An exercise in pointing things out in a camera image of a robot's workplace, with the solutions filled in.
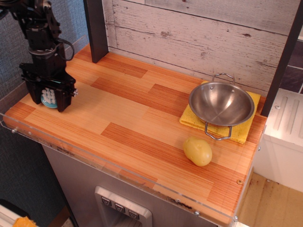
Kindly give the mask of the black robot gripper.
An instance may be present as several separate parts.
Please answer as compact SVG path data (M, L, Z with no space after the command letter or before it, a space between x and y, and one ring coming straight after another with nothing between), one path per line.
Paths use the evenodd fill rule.
M63 50L34 51L32 63L21 63L22 79L34 103L40 104L45 86L55 88L55 99L58 112L62 113L70 104L71 97L78 94L76 80L66 72L66 60Z

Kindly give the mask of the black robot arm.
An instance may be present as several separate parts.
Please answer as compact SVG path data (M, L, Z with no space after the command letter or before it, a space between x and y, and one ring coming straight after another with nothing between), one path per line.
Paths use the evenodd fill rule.
M22 78L32 100L63 112L78 91L76 80L66 72L64 46L70 42L61 39L60 23L53 15L48 0L2 0L0 17L11 13L28 40L32 63L21 63Z

